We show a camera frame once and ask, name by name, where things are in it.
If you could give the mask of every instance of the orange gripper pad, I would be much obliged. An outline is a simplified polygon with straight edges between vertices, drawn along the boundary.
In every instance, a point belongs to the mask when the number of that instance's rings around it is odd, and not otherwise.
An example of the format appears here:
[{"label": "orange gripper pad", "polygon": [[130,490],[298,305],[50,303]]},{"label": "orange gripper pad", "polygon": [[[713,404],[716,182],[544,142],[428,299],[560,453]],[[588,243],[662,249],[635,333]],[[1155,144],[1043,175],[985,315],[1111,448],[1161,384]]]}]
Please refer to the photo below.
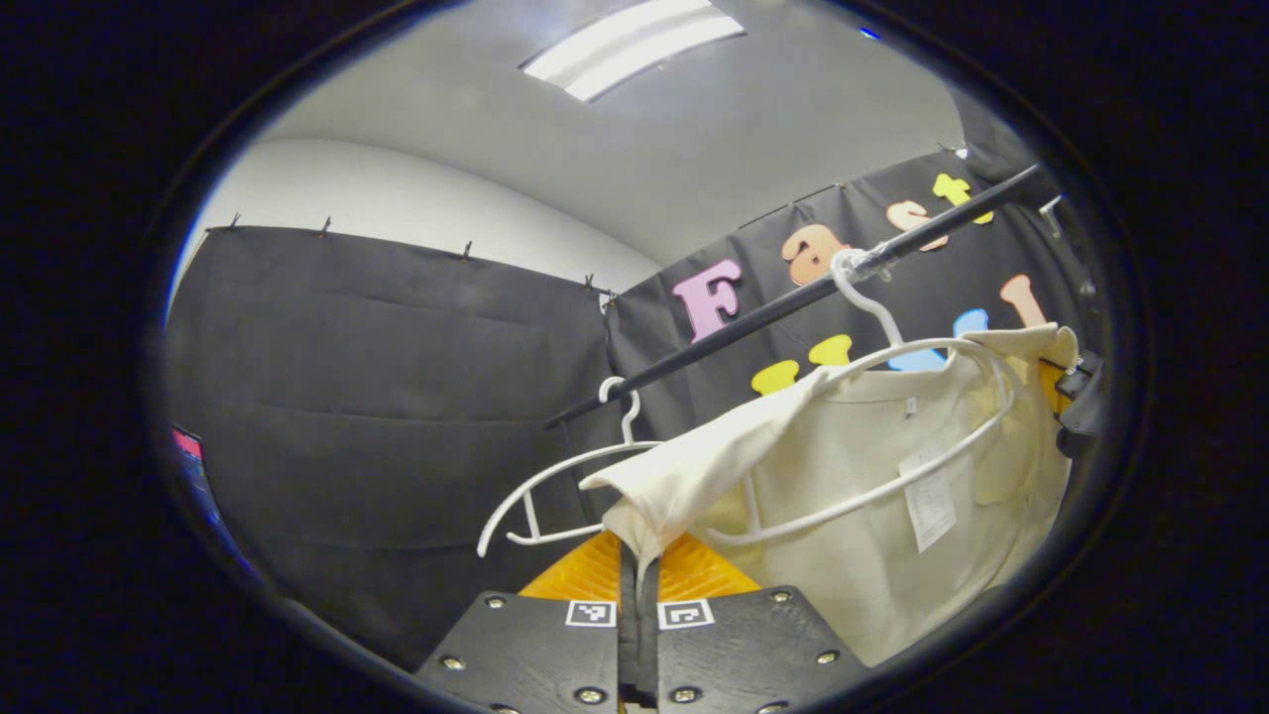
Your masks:
[{"label": "orange gripper pad", "polygon": [[622,542],[612,531],[600,531],[570,550],[520,590],[525,597],[543,600],[604,600],[615,602],[622,563]]},{"label": "orange gripper pad", "polygon": [[761,590],[712,548],[683,534],[661,555],[657,601],[681,602]]},{"label": "orange gripper pad", "polygon": [[[602,531],[520,590],[546,600],[619,600],[622,542]],[[708,545],[683,534],[661,555],[657,600],[679,602],[760,590]]]},{"label": "orange gripper pad", "polygon": [[1048,398],[1048,406],[1053,408],[1055,415],[1066,412],[1066,408],[1071,406],[1071,399],[1057,392],[1057,380],[1062,379],[1065,374],[1066,372],[1057,365],[1039,364],[1039,384],[1044,388],[1044,397]]}]

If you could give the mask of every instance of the fluorescent light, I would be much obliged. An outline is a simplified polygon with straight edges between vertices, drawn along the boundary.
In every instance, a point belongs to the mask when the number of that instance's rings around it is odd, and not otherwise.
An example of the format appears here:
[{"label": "fluorescent light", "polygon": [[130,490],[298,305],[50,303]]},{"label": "fluorescent light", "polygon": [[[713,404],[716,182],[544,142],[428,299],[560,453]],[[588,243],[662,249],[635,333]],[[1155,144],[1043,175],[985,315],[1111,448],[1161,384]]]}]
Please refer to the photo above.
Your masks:
[{"label": "fluorescent light", "polygon": [[609,86],[671,55],[744,32],[745,28],[740,27],[740,23],[726,15],[669,29],[637,42],[586,70],[566,86],[565,91],[589,101]]},{"label": "fluorescent light", "polygon": [[708,8],[708,0],[651,0],[609,15],[547,49],[524,72],[548,80],[569,71],[596,51],[656,23]]}]

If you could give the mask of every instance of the black clamp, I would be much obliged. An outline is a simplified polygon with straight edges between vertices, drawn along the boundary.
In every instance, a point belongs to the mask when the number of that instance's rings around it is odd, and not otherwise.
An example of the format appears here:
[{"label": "black clamp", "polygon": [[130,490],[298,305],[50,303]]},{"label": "black clamp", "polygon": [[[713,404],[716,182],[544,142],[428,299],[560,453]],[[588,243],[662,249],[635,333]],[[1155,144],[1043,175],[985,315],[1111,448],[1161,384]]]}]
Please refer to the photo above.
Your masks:
[{"label": "black clamp", "polygon": [[1080,351],[1075,367],[1053,386],[1071,405],[1058,417],[1062,429],[1057,434],[1057,449],[1070,459],[1081,457],[1101,430],[1105,402],[1105,373],[1101,356],[1094,351]]}]

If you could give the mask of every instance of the white ceiling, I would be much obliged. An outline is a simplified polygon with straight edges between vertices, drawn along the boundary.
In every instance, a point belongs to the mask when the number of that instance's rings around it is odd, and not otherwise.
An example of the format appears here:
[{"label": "white ceiling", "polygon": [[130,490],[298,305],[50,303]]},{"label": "white ceiling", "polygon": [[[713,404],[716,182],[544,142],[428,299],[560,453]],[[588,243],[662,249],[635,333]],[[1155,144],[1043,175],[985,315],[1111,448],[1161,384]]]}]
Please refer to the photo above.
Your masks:
[{"label": "white ceiling", "polygon": [[475,0],[326,81],[273,138],[331,138],[501,183],[669,264],[830,183],[961,146],[931,74],[817,0],[713,0],[747,36],[593,104],[516,67],[633,0]]}]

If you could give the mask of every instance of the colorful letters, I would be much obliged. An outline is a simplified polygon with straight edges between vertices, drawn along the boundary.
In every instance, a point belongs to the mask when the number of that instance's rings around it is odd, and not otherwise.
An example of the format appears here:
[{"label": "colorful letters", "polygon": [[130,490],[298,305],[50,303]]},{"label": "colorful letters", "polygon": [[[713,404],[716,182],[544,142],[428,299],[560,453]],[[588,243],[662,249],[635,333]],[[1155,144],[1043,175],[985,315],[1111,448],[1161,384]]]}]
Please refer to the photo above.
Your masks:
[{"label": "colorful letters", "polygon": [[[740,279],[740,265],[732,259],[722,260],[674,285],[670,290],[683,299],[692,321],[692,341],[722,328],[723,321],[718,309],[735,315],[740,309],[736,290],[730,280]],[[711,292],[709,285],[718,283]]]},{"label": "colorful letters", "polygon": [[[910,231],[916,226],[930,219],[926,214],[925,205],[915,200],[904,200],[902,203],[895,203],[890,208],[886,208],[886,219],[891,222],[892,226],[901,231]],[[929,251],[947,245],[948,236],[943,236],[921,246],[921,250]]]},{"label": "colorful letters", "polygon": [[1000,288],[1000,298],[1018,309],[1023,326],[1034,327],[1047,321],[1044,312],[1039,309],[1039,302],[1036,301],[1036,295],[1030,290],[1030,278],[1024,274],[1009,278],[1009,282]]},{"label": "colorful letters", "polygon": [[835,334],[829,339],[811,347],[806,359],[812,365],[849,365],[850,364],[850,336]]},{"label": "colorful letters", "polygon": [[829,271],[829,259],[843,247],[850,247],[832,235],[829,226],[812,223],[793,232],[780,246],[780,257],[789,263],[789,278],[806,284]]},{"label": "colorful letters", "polygon": [[797,379],[798,370],[799,368],[796,360],[777,363],[754,375],[749,387],[754,388],[754,392],[758,394],[766,397],[768,394],[792,387],[793,380]]},{"label": "colorful letters", "polygon": [[987,311],[980,307],[977,309],[962,312],[961,316],[952,322],[952,336],[961,336],[967,331],[982,331],[985,328],[987,328]]},{"label": "colorful letters", "polygon": [[[970,199],[970,184],[964,179],[954,179],[947,174],[939,174],[934,179],[934,195],[947,198],[953,205],[959,205]],[[976,223],[990,223],[994,213],[983,213],[973,219]]]}]

